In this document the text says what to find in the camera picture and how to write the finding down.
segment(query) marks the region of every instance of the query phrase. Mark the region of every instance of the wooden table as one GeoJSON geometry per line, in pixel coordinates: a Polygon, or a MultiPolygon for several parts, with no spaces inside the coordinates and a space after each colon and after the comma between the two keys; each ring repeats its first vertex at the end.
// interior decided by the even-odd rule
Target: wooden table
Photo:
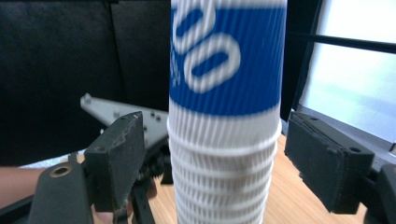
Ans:
{"type": "MultiPolygon", "coordinates": [[[[263,223],[361,224],[366,211],[363,205],[357,215],[335,215],[327,212],[320,200],[298,176],[298,170],[285,156],[285,143],[285,136],[280,136],[263,223]]],[[[158,195],[149,202],[156,223],[177,223],[174,188],[161,186],[160,179],[157,179],[156,183],[158,195]]]]}

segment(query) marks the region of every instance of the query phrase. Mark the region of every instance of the label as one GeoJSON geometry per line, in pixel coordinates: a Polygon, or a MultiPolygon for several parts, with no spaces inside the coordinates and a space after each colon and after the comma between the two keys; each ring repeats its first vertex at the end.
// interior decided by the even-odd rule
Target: label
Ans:
{"type": "Polygon", "coordinates": [[[170,97],[176,104],[244,116],[279,103],[286,4],[235,2],[172,2],[170,97]]]}

